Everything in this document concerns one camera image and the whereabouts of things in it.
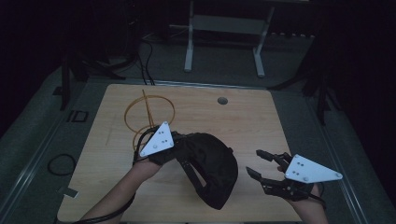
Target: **black fabric object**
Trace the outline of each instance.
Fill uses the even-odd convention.
[[[176,158],[199,197],[218,210],[228,201],[238,177],[238,164],[233,150],[209,133],[185,135],[176,140],[171,149],[148,158],[158,164]],[[205,181],[204,185],[193,168]]]

